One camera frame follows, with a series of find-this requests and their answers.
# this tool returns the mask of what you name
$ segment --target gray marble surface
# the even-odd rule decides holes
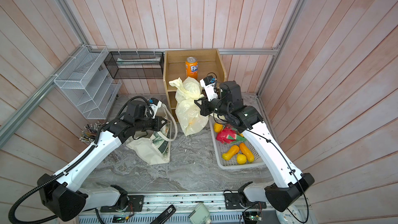
[[[109,115],[116,116],[132,95],[122,95]],[[157,97],[163,102],[166,95]],[[257,97],[244,94],[244,103],[258,109]],[[246,182],[271,182],[266,166],[224,170],[217,165],[209,124],[199,133],[185,137],[181,129],[171,144],[170,162],[148,165],[126,145],[109,154],[88,176],[82,187],[108,187],[117,184],[128,192],[236,190]]]

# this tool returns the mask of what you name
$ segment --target black mesh basket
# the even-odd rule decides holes
[[[114,79],[163,78],[163,52],[112,51],[104,63]]]

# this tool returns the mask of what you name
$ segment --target bundle of pens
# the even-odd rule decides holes
[[[94,126],[92,124],[86,125],[84,127],[86,130],[82,131],[82,134],[80,135],[80,140],[86,143],[94,142],[94,139],[97,136],[97,130],[101,125],[102,123],[99,121],[95,123]]]

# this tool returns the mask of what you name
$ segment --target yellow plastic bag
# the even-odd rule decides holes
[[[200,132],[209,121],[208,116],[200,115],[200,108],[194,102],[204,96],[200,83],[194,78],[187,77],[184,82],[178,78],[169,84],[177,87],[176,116],[185,136]]]

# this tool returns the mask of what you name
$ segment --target black remote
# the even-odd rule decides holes
[[[161,213],[156,219],[154,219],[150,224],[163,224],[166,222],[174,213],[176,208],[174,205],[170,205],[163,213]]]

